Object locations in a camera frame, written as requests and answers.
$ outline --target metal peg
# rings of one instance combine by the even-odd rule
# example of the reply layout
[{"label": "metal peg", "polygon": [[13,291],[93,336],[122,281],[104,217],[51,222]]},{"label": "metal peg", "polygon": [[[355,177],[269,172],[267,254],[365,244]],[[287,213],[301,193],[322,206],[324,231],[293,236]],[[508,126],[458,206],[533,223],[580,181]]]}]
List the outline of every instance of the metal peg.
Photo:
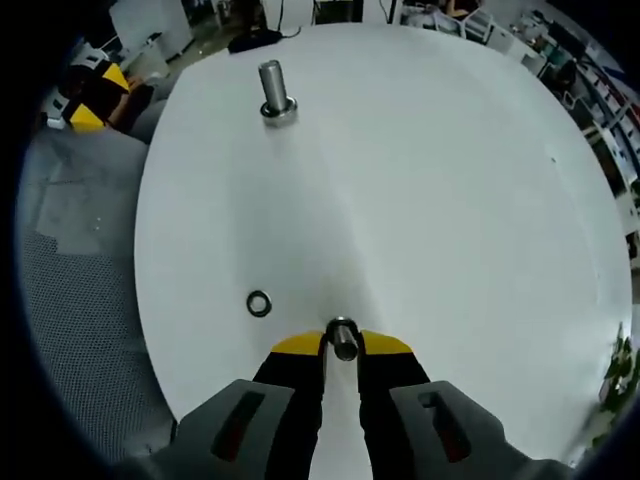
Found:
[{"label": "metal peg", "polygon": [[258,68],[266,102],[260,108],[264,122],[270,127],[289,125],[297,118],[298,102],[287,96],[282,67],[277,60],[269,60]]}]

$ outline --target floor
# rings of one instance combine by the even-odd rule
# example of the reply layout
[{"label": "floor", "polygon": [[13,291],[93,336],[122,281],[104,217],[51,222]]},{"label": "floor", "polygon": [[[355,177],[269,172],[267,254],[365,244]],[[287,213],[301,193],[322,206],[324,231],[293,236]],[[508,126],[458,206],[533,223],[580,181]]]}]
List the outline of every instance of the floor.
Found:
[{"label": "floor", "polygon": [[169,63],[171,73],[178,73],[189,65],[224,50],[239,31],[239,27],[234,24],[220,28],[213,17],[203,20],[192,29],[193,43],[181,56]]}]

